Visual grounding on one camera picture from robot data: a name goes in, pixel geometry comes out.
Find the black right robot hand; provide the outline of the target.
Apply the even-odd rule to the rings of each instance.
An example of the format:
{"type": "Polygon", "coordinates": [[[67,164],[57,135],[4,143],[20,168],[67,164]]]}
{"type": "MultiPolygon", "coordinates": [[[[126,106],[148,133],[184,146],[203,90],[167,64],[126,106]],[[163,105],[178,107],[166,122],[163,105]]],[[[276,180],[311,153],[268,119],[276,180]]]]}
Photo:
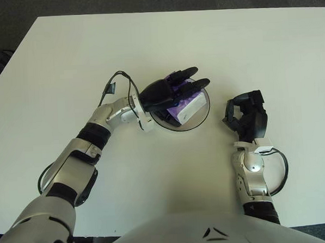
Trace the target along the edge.
{"type": "Polygon", "coordinates": [[[239,141],[251,143],[254,139],[264,138],[268,122],[264,102],[260,90],[228,100],[222,121],[238,134],[239,141]]]}

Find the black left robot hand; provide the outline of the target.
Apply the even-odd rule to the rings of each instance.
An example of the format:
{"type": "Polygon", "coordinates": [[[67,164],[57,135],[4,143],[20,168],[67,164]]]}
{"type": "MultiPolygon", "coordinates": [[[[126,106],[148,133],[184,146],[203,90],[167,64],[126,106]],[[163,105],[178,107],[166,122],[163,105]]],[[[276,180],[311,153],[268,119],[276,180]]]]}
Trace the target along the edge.
{"type": "Polygon", "coordinates": [[[193,80],[197,72],[193,66],[151,83],[139,94],[143,109],[172,127],[187,124],[207,104],[205,88],[210,80],[193,80]]]}

